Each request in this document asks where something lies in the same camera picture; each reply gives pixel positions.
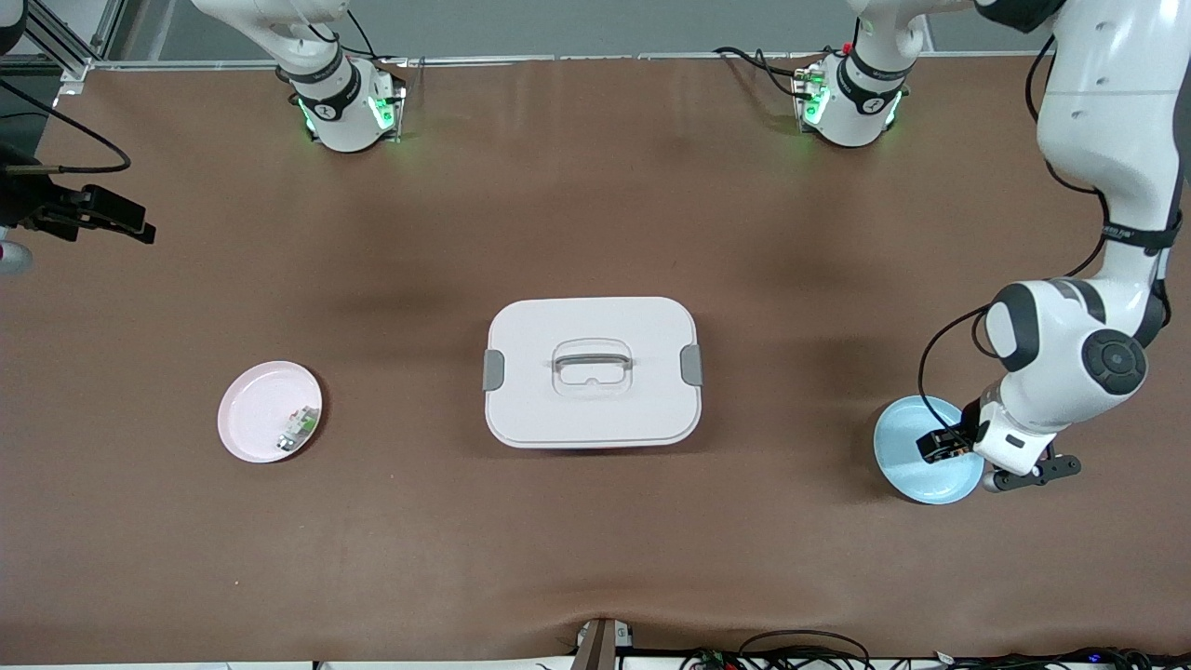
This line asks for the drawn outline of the light blue round plate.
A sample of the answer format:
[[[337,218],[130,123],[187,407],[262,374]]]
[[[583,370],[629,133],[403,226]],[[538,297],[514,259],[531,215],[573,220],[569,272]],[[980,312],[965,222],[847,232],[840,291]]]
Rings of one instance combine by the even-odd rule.
[[[928,463],[917,442],[942,424],[960,420],[960,409],[940,397],[910,395],[890,403],[877,417],[873,449],[877,467],[902,495],[916,503],[952,505],[975,491],[985,462],[977,453]]]

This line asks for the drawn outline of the pink round plate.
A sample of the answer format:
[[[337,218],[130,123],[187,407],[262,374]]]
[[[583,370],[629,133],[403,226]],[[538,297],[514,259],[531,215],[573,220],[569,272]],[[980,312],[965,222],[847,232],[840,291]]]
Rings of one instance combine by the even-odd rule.
[[[222,395],[217,412],[222,444],[243,462],[283,461],[303,447],[285,453],[275,442],[288,417],[306,406],[323,412],[323,390],[314,374],[297,362],[262,362],[233,378]]]

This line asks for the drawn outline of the white lidded storage box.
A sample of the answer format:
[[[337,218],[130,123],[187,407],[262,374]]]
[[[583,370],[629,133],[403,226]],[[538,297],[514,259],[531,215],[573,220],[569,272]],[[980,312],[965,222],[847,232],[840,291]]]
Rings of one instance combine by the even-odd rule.
[[[686,386],[679,352],[698,343],[690,309],[671,298],[557,298],[516,301],[488,327],[505,356],[505,381],[484,392],[490,432],[515,449],[668,446],[693,433],[703,388]],[[573,365],[568,351],[616,351],[632,368]]]

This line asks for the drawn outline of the aluminium frame post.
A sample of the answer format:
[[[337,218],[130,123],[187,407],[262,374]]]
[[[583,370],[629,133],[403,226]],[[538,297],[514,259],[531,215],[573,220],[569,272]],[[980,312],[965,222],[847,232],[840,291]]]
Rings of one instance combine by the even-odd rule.
[[[127,0],[26,0],[24,33],[4,63],[71,81],[107,60]]]

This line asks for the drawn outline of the green white switch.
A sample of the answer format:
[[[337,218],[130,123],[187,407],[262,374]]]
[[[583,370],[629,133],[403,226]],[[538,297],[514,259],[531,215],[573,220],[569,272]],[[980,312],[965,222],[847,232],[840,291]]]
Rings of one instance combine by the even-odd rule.
[[[294,411],[286,420],[275,442],[276,447],[281,449],[285,453],[301,449],[314,436],[314,428],[320,420],[320,408],[310,406]]]

